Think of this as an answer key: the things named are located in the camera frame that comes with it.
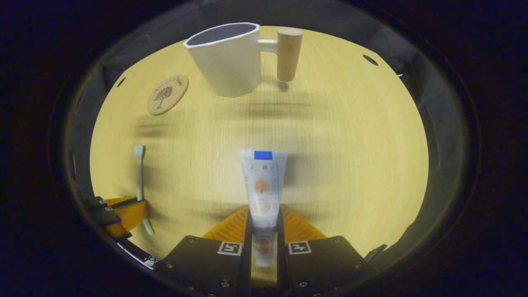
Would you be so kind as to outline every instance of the mug handle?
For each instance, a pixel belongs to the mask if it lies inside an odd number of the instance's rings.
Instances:
[[[278,79],[292,81],[295,78],[302,41],[302,31],[291,28],[279,29],[277,32],[277,40],[261,39],[258,41],[260,51],[274,52],[277,54]]]

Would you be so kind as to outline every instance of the white toothbrush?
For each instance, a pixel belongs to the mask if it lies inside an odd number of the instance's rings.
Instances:
[[[136,195],[137,201],[143,200],[143,157],[145,156],[145,146],[136,145],[134,147],[134,157],[139,159],[139,168],[137,171]],[[147,229],[149,235],[154,235],[154,230],[148,218],[143,219],[143,226]]]

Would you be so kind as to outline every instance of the cork coaster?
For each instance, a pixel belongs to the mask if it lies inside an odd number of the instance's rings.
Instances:
[[[148,97],[148,112],[158,116],[173,108],[187,91],[188,85],[189,79],[185,75],[176,75],[164,80]]]

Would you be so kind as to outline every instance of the wooden handle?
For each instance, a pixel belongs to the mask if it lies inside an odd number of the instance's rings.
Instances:
[[[292,81],[299,61],[303,33],[297,29],[279,29],[277,36],[277,78]]]

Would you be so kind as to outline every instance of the wooden table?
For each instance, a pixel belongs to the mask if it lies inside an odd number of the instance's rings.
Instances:
[[[261,27],[261,38],[275,39],[278,29]],[[276,55],[263,52],[262,83],[244,96],[216,95],[183,42],[117,80],[93,131],[90,170],[97,196],[135,197],[134,145],[146,146],[145,199],[156,234],[139,225],[133,243],[164,257],[183,236],[202,236],[246,205],[244,149],[287,152],[282,202],[325,235],[343,235],[362,256],[394,244],[414,221],[428,150],[411,96],[376,53],[303,32],[295,80],[278,81]],[[148,96],[176,74],[189,78],[186,94],[167,113],[150,115]],[[259,270],[253,278],[271,274]]]

